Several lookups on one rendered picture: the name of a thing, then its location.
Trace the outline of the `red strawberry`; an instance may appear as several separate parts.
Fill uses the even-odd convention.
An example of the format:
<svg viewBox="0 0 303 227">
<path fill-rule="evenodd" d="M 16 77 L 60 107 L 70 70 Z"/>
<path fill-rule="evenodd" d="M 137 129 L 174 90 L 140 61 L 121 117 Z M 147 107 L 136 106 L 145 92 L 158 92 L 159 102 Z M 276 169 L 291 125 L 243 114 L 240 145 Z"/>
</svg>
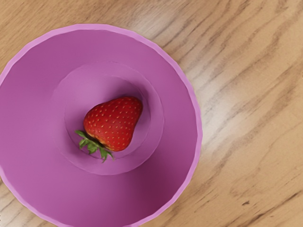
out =
<svg viewBox="0 0 303 227">
<path fill-rule="evenodd" d="M 142 112 L 143 103 L 134 96 L 96 105 L 84 117 L 84 130 L 75 131 L 81 137 L 79 148 L 86 147 L 90 155 L 99 151 L 103 162 L 108 157 L 113 158 L 114 152 L 130 145 Z"/>
</svg>

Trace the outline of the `purple bowl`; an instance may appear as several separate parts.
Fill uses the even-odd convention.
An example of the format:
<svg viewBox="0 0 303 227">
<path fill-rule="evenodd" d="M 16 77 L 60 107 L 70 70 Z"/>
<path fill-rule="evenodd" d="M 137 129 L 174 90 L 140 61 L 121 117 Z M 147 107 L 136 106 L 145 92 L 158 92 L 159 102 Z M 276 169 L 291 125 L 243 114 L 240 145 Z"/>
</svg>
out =
<svg viewBox="0 0 303 227">
<path fill-rule="evenodd" d="M 102 161 L 79 148 L 85 114 L 135 96 L 143 113 L 129 147 Z M 179 65 L 143 36 L 104 24 L 52 30 L 0 74 L 0 177 L 58 227 L 138 227 L 189 184 L 201 113 Z"/>
</svg>

